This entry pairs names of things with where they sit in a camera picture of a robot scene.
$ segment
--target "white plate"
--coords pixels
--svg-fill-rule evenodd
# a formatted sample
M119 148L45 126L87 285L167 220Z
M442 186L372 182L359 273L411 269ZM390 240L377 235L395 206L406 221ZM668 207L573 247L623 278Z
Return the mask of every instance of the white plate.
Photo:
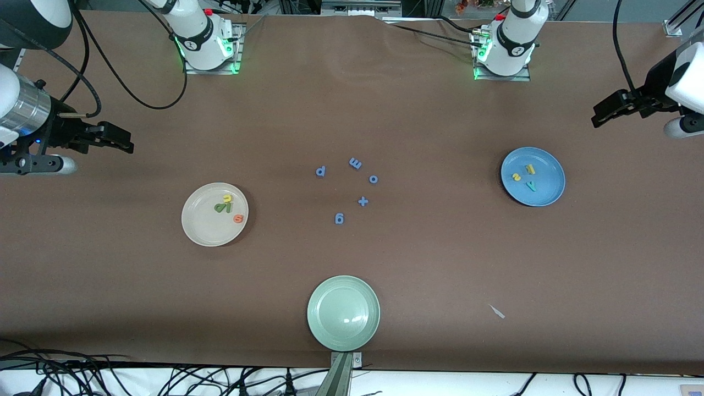
M232 209L218 213L216 204L222 204L223 196L232 195ZM235 215L242 215L241 223L235 223ZM249 205L239 188L227 183L211 183L197 189L186 200L181 212L181 225L186 236L201 246L221 246L236 238L249 219Z

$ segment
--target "small white scrap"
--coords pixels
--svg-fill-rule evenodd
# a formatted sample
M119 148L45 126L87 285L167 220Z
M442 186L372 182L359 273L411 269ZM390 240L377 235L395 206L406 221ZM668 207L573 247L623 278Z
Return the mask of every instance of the small white scrap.
M494 310L494 313L497 314L499 318L502 318L502 319L505 319L505 318L506 318L506 315L502 314L501 311L499 311L498 309L494 308L493 305L489 304L489 306L491 307L491 309Z

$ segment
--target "black cable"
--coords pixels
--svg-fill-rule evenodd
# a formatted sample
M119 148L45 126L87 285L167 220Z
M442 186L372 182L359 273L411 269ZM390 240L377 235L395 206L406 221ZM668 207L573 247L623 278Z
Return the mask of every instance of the black cable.
M118 383L118 385L120 386L120 388L122 388L122 390L125 392L125 394L126 394L127 396L132 396L132 394L129 392L129 390L127 390L127 388L125 387L125 385L122 384L122 381L120 380L120 377L118 377L118 375L115 373L115 370L113 370L113 365L112 365L112 362L110 361L110 359L108 359L108 358L106 357L105 360L106 360L106 362L107 362L107 364L108 364L108 370L110 370L110 373L113 374L113 378L114 378L115 381Z
M16 366L3 367L2 370L26 369L29 366L36 366L36 364L35 363L22 363L22 364L18 364Z
M197 375L197 374L195 374L195 373L189 373L189 372L185 371L184 369L180 369L180 368L178 368L178 367L174 367L174 368L175 368L176 370L178 370L178 371L181 371L181 372L185 373L185 374L188 375L188 376L191 376L191 377L194 377L194 378L198 378L199 380L202 380L203 382L206 382L206 381L207 381L207 382L211 383L212 385L228 386L228 385L230 384L229 381L228 381L228 384L223 384L223 383L217 382L216 380L210 379L210 378L211 378L213 375L215 375L216 373L219 373L219 372L221 372L221 371L230 369L231 367L229 367L229 366L220 367L218 370L216 370L215 372L209 374L209 375L206 376L206 377L201 377L201 376L199 376L199 375Z
M465 33L471 33L472 29L467 29L466 27L459 26L458 24L454 23L450 18L447 18L446 16L438 15L436 18L444 20L445 22L449 23L450 26L454 27L455 29L465 32Z
M574 5L577 3L577 0L568 0L568 1L570 1L570 3L562 6L562 10L558 14L558 17L556 20L565 20L565 18L567 17L567 14L570 13L570 11L572 10L572 7L574 7Z
M250 371L247 371L246 373L244 372L245 369L242 369L242 372L239 374L239 380L236 380L234 384L228 386L227 389L225 389L225 391L220 394L220 396L228 396L230 393L234 392L235 389L240 388L242 385L244 385L247 377L251 376L252 374L261 369L262 367L253 367Z
M78 69L76 69L71 63L69 63L67 60L62 58L60 55L58 55L56 52L46 48L44 45L40 44L33 38L27 36L22 30L19 30L18 28L15 27L15 25L9 23L8 21L4 20L3 18L0 18L0 22L4 23L7 27L9 27L16 35L22 37L25 41L31 43L35 47L45 51L51 57L56 59L57 61L61 62L64 66L68 68L68 70L71 70L73 74L76 75L83 83L86 85L90 93L93 95L93 99L95 99L95 111L92 113L86 113L85 118L93 118L100 114L100 111L103 109L103 104L100 102L100 97L98 96L98 92L95 91L95 88L93 88L93 85L88 81L88 79L83 76L83 73L81 73Z
M64 374L68 374L69 376L71 376L71 378L73 378L74 381L76 381L79 390L86 392L86 394L88 396L96 396L93 393L93 390L87 384L83 383L83 381L81 381L81 379L73 371L71 371L65 365L63 365L61 363L58 363L58 362L52 361L52 360L48 360L48 359L44 359L44 358L29 357L29 356L24 356L24 357L5 357L5 356L2 356L2 357L0 357L0 361L17 361L17 360L19 360L19 361L36 361L39 363L43 363L44 370L46 370L46 366L50 366L55 371L60 371ZM49 380L56 383L59 387L63 386L63 385L61 385L60 381L57 382L51 376L49 376L48 372L45 372L45 375L49 378Z
M439 38L439 39L444 39L444 40L448 40L448 41L451 41L451 42L459 42L459 43L462 43L462 44L470 45L470 46L472 46L472 47L481 47L481 46L482 46L482 45L479 44L479 43L468 42L468 41L459 40L459 39L454 39L454 38L452 38L452 37L447 37L447 36L442 36L442 35L436 35L435 33L424 32L423 30L413 29L412 27L406 27L406 26L400 26L400 25L393 25L393 26L396 26L396 27L399 28L399 29L408 30L408 31L411 31L411 32L416 32L416 33L420 33L421 35L427 35L427 36L431 36L431 37L437 37L437 38Z
M169 35L171 35L171 33L172 33L172 32L171 32L171 29L169 29L169 27L164 23L164 21L161 20L161 18L159 18L158 15L156 15L156 13L154 12L154 10L152 10L151 7L150 7L147 3L144 2L144 0L137 0L137 1L138 1L154 18L156 18L156 20L157 20L157 21L159 22L159 24L164 28L164 30L166 30L167 32L169 32Z
M621 3L622 2L623 2L623 0L617 0L617 2L616 2L616 9L614 11L614 22L613 22L613 27L612 27L612 36L613 36L613 42L614 42L614 49L616 50L616 56L618 56L619 63L621 63L621 70L623 71L623 75L626 78L626 83L628 84L628 89L631 91L631 93L633 94L633 97L635 98L636 107L638 105L640 105L640 106L648 107L654 111L668 111L668 110L664 110L664 109L659 109L657 107L654 107L654 106L646 103L643 100L641 93L636 89L636 86L633 84L633 79L631 78L631 73L629 73L629 71L628 71L628 66L626 66L626 59L623 57L623 53L621 52L621 46L618 42L618 17L619 17L619 13L621 12Z
M70 392L68 392L68 390L67 390L65 387L63 387L63 385L62 385L61 382L59 381L59 379L58 379L58 372L54 373L54 374L56 375L56 379L54 379L54 378L51 377L51 373L49 373L49 372L47 371L46 366L51 366L53 370L59 370L59 369L60 369L59 371L62 371L63 373L67 373L67 371L68 371L69 373L72 374L72 377L73 377L77 382L80 382L80 381L78 380L78 377L77 377L77 376L74 376L74 375L73 375L73 371L71 371L70 369L68 369L65 365L62 365L61 363L58 363L58 362L53 361L53 360L50 360L48 357L45 358L45 357L42 356L42 355L48 356L48 355L50 355L50 354L61 354L61 355L65 355L65 356L79 357L79 358L81 358L81 359L85 359L86 361L88 361L88 362L93 366L93 369L95 370L95 372L92 371L92 373L94 374L94 378L95 378L96 382L98 382L98 384L103 388L103 390L105 390L106 396L111 396L110 393L109 393L109 391L107 391L107 387L106 387L106 385L105 385L105 381L103 380L103 378L102 378L102 376L101 376L101 374L100 374L100 368L98 367L98 365L97 365L97 363L96 363L96 360L95 360L96 357L101 357L101 358L104 358L104 359L106 359L106 360L109 360L108 356L110 356L110 355L86 355L86 354L81 354L81 353L78 353L78 352L66 352L66 351L62 351L62 350L59 350L59 349L33 349L33 348L27 346L26 344L23 344L23 343L21 343L21 342L15 341L15 340L9 340L9 339L6 339L6 338L0 338L0 341L2 341L2 342L9 342L9 343L12 343L12 344L14 344L14 345L18 345L18 346L21 346L21 347L25 348L25 350L23 350L23 351L12 352L12 353L10 353L10 354L3 355L3 356L1 357L2 359L10 359L10 360L12 360L12 359L17 359L17 360L21 360L21 361L22 361L22 360L27 360L27 358L28 358L28 357L26 357L26 356L24 356L24 355L26 355L26 354L33 354L33 355L36 357L36 359L39 360L37 363L41 362L41 363L43 364L43 366L42 366L42 372L41 372L41 373L44 374L45 377L47 377L49 380L51 380L51 382L55 383L55 384L61 389L61 394L62 394L62 395L64 395L64 393L66 393L66 392L70 395ZM87 393L87 391L85 390L86 387L89 388L89 385L86 384L86 385L83 387L84 390L82 390L82 391L80 392L80 394Z
M137 1L139 1L139 2L142 3L143 5L147 6L146 4L144 4L144 2L143 2L142 0L137 0ZM151 8L147 7L147 9L148 9L148 11L154 16L154 18L156 18L156 19L159 21L159 23L164 27L164 29L166 29L166 31L169 33L169 35L170 35L170 37L171 37L171 36L172 36L171 30L169 30L169 28L168 28L168 27L164 24L164 22L162 22L161 19L151 10ZM181 93L179 93L178 97L177 97L176 99L174 99L174 101L172 101L171 103L169 103L169 104L167 104L167 105L165 105L165 106L153 106L153 105L150 105L150 104L146 103L145 101L141 100L139 97L137 97L137 95L135 95L134 92L132 92L132 90L129 89L129 87L125 84L125 82L122 81L122 78L120 77L120 75L118 74L118 72L115 70L115 68L113 67L113 64L110 62L110 60L108 60L107 55L105 55L105 52L103 52L103 49L100 47L100 44L98 44L98 40L96 40L95 36L93 35L93 32L90 30L90 26L88 26L88 23L86 23L86 20L83 18L83 15L81 15L80 11L78 11L78 16L79 16L79 18L80 18L79 23L82 23L82 24L85 26L85 29L86 29L86 31L88 32L88 35L90 36L91 41L93 41L93 44L95 45L95 48L96 48L96 49L98 50L98 52L100 53L100 56L101 56L101 57L103 58L103 60L105 61L105 64L108 65L108 68L110 69L110 71L112 72L112 74L115 76L115 78L116 78L117 81L120 83L120 85L122 85L122 88L123 88L135 101L137 101L137 103L141 104L142 106L144 106L144 107L146 107L146 108L148 108L148 109L152 109L152 110L166 110L166 109L169 109L169 108L173 107L176 103L178 103L178 102L181 100L181 98L183 97L184 93L186 93L186 87L187 87L187 85L188 85L188 74L186 73L186 61L185 61L185 59L183 59L183 57L181 56L181 50L180 50L180 48L179 48L179 46L178 46L178 41L177 41L175 38L174 38L174 45L176 46L176 50L177 50L177 53L179 54L179 57L181 57L181 61L183 62L183 70L182 70L182 72L183 72L183 87L181 88Z
M294 379L291 377L291 369L286 368L286 390L284 395L286 396L296 396L296 387L294 386Z
M78 23L78 18L76 17L76 12L78 8L76 7L76 3L74 3L73 1L69 1L68 6L70 7L71 13L73 14L74 18L76 18L76 23ZM81 37L83 38L83 63L81 63L80 72L81 74L84 74L86 72L86 68L88 67L88 60L90 59L90 43L88 42L88 34L86 33L83 24L78 23L78 28L81 30ZM71 86L69 86L69 88L59 100L66 101L66 99L68 99L68 97L73 93L73 90L76 89L80 80L81 79L76 76L76 78L73 79Z
M295 376L295 377L291 378L291 381L293 382L293 381L295 381L295 380L297 380L297 379L299 379L299 378L303 378L303 377L305 377L305 376L311 376L311 375L313 375L313 374L324 373L324 372L326 372L326 371L329 371L329 370L328 370L328 369L323 369L323 370L310 371L310 372L308 372L308 373L301 374L301 375L299 375L299 376ZM283 382L283 383L280 383L279 385L276 385L275 387L271 388L271 390L269 390L268 392L264 393L262 396L271 395L276 389L279 389L280 387L286 385L287 383L288 383L288 382Z
M528 377L526 382L523 384L523 388L521 388L521 390L519 390L518 393L514 393L513 396L523 396L523 393L528 388L528 385L530 385L530 383L533 381L533 378L535 378L535 376L537 376L537 375L538 375L538 373L531 374L530 377Z
M265 379L265 380L261 380L261 381L256 382L256 383L251 383L251 384L247 385L247 387L248 387L248 388L251 388L251 387L253 387L253 386L262 385L262 384L264 384L264 383L271 382L271 381L277 380L277 379L282 379L282 380L285 381L285 380L286 380L286 377L284 377L284 376L273 376L272 378L267 378L267 379Z
M199 367L196 367L195 369L193 369L192 372L195 373L196 371L202 370L202 369L203 369L203 367L202 367L202 366L199 366ZM174 377L174 376L173 376L173 372L172 372L172 376L171 376L171 378L169 379L169 381L168 381L166 384L164 384L164 386L159 390L159 393L157 393L156 395L157 395L157 396L162 396L162 395L163 395L163 396L168 396L168 395L169 395L169 392L170 392L171 390L173 390L174 388L176 388L176 385L180 384L181 381L183 381L184 379L188 378L189 376L188 376L188 375L185 375L185 376L179 378L179 380L176 380L176 381L172 384L171 381L175 380L176 377L178 377L178 375L176 375L176 376Z
M578 377L582 377L584 379L584 383L586 384L586 393L582 392L582 389L577 384ZM586 379L586 376L584 374L581 374L581 373L574 374L572 376L572 383L574 383L574 387L577 389L577 392L579 392L580 395L591 396L591 386L589 385L589 380Z
M621 374L621 377L623 377L623 379L621 380L621 386L618 388L618 396L622 396L623 388L626 386L626 378L628 378L626 374Z
M189 395L191 394L191 392L193 392L197 387L199 387L199 386L201 386L201 385L216 386L216 387L218 387L218 390L220 390L220 393L222 393L222 386L221 386L221 384L219 384L219 383L204 383L204 382L206 382L207 380L210 380L210 378L212 378L215 374L217 374L217 373L219 373L219 372L221 372L221 371L225 371L225 370L227 370L227 367L221 367L221 368L219 368L219 369L213 371L212 373L208 374L206 377L203 377L203 378L200 380L200 382L195 383L195 384L193 384L193 385L190 385L190 386L188 387L188 389L186 390L186 393L185 393L184 396L189 396Z

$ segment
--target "blue foam letter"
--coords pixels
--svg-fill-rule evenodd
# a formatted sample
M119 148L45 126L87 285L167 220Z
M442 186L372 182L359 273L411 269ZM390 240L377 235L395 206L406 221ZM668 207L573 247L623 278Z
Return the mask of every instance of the blue foam letter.
M352 157L350 158L350 166L358 170L362 167L362 163L358 159L354 159L354 157Z

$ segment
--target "white floor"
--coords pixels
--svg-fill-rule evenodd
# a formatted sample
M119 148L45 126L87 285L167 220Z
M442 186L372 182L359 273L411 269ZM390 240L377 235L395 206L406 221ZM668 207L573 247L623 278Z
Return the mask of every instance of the white floor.
M207 376L214 369L199 371L200 376ZM291 370L293 376L310 371L308 369ZM116 369L126 389L132 396L156 396L168 381L171 369ZM240 369L229 369L231 382L239 378ZM247 383L255 383L272 376L285 374L285 369L263 369L247 378ZM409 371L355 371L353 374L350 396L365 396L378 392L380 396L414 396L414 395L468 395L468 396L511 396L520 390L529 374L523 373L440 373ZM115 382L109 371L103 371L106 385L114 396L126 396L127 393ZM313 388L322 382L325 373L311 375L295 381L296 389ZM620 376L587 376L593 396L616 396L621 382ZM0 396L11 396L19 392L29 392L42 377L33 370L3 371L0 373ZM227 383L223 372L213 377L214 380ZM190 385L197 383L197 378L183 380L170 395L185 395ZM281 380L272 381L254 388L247 388L251 396L262 395L271 390ZM66 387L77 394L77 388L71 380L65 379ZM669 376L629 376L622 396L690 396L681 392L680 385L700 385L704 390L704 378L682 378ZM200 386L191 392L191 396L218 396L220 390L215 386ZM562 395L580 396L572 384L571 374L539 374L530 384L524 396ZM47 383L42 396L61 396L59 388Z

